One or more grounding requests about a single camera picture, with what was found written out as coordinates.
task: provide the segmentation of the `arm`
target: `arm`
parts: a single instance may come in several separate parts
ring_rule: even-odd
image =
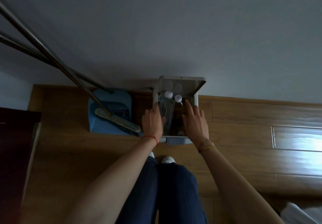
[[[208,125],[203,111],[193,108],[186,100],[187,116],[183,123],[187,136],[201,151],[211,175],[218,187],[219,194],[228,205],[230,213],[237,223],[284,223],[264,198],[229,163],[209,140]]]
[[[142,117],[144,135],[159,141],[163,126],[158,104]],[[154,138],[143,138],[128,153],[112,164],[87,190],[64,223],[107,223],[117,220],[139,177],[143,165],[156,146]]]

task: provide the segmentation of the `hand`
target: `hand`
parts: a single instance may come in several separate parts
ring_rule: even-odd
[[[209,140],[209,131],[207,121],[204,118],[203,111],[199,111],[198,106],[192,108],[188,100],[185,101],[187,116],[182,115],[183,125],[186,135],[199,149],[202,141]]]
[[[158,142],[163,134],[163,124],[166,118],[161,118],[159,105],[156,102],[151,110],[145,110],[145,114],[142,116],[142,127],[144,136],[155,137]]]

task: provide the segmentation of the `red string bracelet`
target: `red string bracelet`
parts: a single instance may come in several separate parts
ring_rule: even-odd
[[[159,143],[158,140],[156,139],[156,137],[153,137],[153,136],[142,136],[141,139],[142,138],[154,138],[156,140],[156,144]]]

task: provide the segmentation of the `jeans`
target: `jeans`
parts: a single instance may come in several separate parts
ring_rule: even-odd
[[[157,164],[149,156],[116,224],[207,224],[197,180],[183,165]]]

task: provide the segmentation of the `left hand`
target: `left hand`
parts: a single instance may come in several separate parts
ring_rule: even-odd
[[[158,142],[163,134],[163,124],[166,118],[161,118],[159,105],[156,102],[151,110],[145,110],[145,114],[142,116],[142,127],[144,136],[155,137]]]

